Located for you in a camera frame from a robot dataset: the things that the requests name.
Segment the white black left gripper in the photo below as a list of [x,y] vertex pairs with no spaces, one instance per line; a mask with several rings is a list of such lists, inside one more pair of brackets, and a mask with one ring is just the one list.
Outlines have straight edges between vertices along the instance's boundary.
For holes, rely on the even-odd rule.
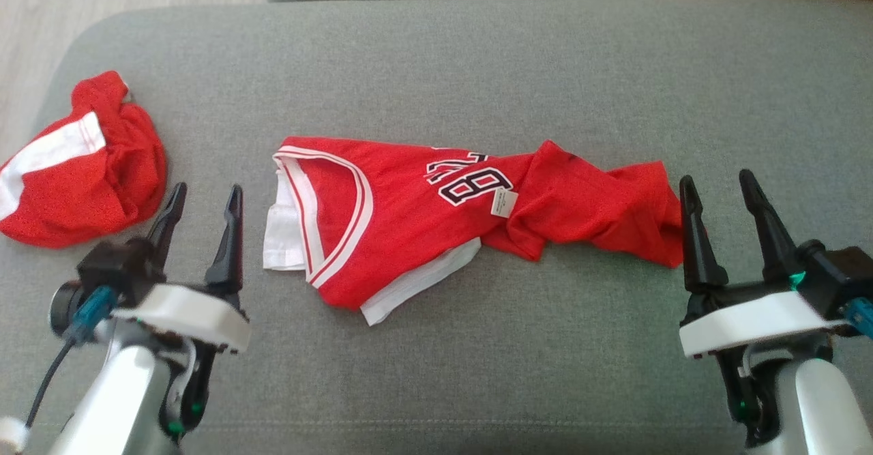
[[[147,234],[150,274],[164,272],[187,191],[185,182],[175,184]],[[140,346],[156,359],[167,353],[185,356],[183,365],[171,366],[158,416],[171,437],[184,436],[202,421],[216,356],[242,353],[252,339],[252,325],[235,296],[243,286],[243,206],[243,188],[235,184],[224,210],[224,234],[206,271],[207,290],[216,297],[186,285],[156,284],[139,305],[113,311],[113,353]]]

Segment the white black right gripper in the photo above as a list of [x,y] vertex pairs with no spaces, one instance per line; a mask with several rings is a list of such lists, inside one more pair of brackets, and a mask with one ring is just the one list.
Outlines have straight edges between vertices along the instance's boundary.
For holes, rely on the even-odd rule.
[[[739,172],[755,221],[766,283],[802,272],[797,247],[750,169]],[[708,293],[729,283],[718,265],[694,179],[679,182],[685,290]],[[798,291],[780,291],[724,307],[682,325],[687,357],[714,355],[730,417],[745,428],[746,447],[848,447],[849,382],[829,355],[831,337],[849,325],[849,305],[820,314]]]

